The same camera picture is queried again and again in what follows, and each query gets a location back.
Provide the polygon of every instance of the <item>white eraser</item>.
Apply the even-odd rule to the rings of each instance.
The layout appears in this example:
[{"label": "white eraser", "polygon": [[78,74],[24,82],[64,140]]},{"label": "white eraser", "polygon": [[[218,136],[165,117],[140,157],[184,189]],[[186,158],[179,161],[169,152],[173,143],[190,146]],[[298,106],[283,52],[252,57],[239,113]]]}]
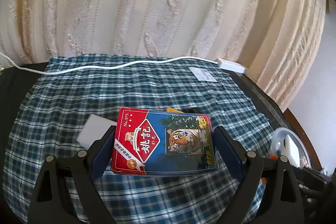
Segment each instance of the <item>white eraser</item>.
[{"label": "white eraser", "polygon": [[246,71],[246,67],[244,67],[243,65],[225,59],[217,58],[217,63],[218,67],[221,69],[226,69],[239,73],[245,73]]},{"label": "white eraser", "polygon": [[84,128],[77,137],[77,142],[86,149],[104,136],[110,126],[116,126],[115,121],[91,114],[87,119]]}]

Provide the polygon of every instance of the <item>blue gripper pad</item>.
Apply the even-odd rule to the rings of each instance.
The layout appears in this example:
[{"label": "blue gripper pad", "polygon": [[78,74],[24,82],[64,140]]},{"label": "blue gripper pad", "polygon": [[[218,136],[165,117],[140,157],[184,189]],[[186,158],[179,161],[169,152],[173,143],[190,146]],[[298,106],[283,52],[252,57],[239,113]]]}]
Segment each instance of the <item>blue gripper pad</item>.
[{"label": "blue gripper pad", "polygon": [[90,153],[96,153],[91,165],[91,181],[100,178],[104,174],[111,160],[114,133],[115,126],[111,126],[100,140],[94,141],[88,150],[89,155]]},{"label": "blue gripper pad", "polygon": [[244,178],[244,173],[242,170],[243,162],[232,147],[234,144],[230,144],[219,127],[216,127],[213,133],[216,148],[220,153],[228,171],[233,178],[241,182]]}]

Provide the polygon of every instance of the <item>red label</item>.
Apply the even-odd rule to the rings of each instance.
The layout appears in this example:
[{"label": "red label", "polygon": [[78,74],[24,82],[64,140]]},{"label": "red label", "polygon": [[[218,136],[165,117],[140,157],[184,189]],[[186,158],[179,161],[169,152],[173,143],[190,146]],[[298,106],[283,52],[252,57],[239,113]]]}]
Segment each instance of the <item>red label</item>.
[{"label": "red label", "polygon": [[160,139],[147,119],[139,125],[138,129],[136,153],[140,160],[145,163],[158,146]]},{"label": "red label", "polygon": [[160,139],[146,119],[148,110],[122,107],[119,112],[115,139],[123,146],[115,146],[111,167],[122,173],[145,174],[145,163]]}]

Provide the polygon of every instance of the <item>white power adapter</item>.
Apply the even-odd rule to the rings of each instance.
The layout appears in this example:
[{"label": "white power adapter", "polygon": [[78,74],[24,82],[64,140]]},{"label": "white power adapter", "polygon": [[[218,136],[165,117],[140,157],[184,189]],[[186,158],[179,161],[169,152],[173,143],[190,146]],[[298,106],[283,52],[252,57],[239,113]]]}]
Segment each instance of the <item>white power adapter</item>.
[{"label": "white power adapter", "polygon": [[226,69],[234,72],[245,73],[246,67],[239,63],[228,61],[225,59],[217,58],[218,67],[221,69]]}]

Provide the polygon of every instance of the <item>curtain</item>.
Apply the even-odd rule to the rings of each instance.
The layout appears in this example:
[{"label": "curtain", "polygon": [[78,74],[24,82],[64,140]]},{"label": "curtain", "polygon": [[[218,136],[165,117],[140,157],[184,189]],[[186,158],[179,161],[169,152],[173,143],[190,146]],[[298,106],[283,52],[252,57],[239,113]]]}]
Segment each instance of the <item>curtain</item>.
[{"label": "curtain", "polygon": [[[284,110],[319,46],[326,0],[0,0],[0,51],[19,65],[85,53],[224,58]],[[0,57],[5,67],[10,64]]]}]

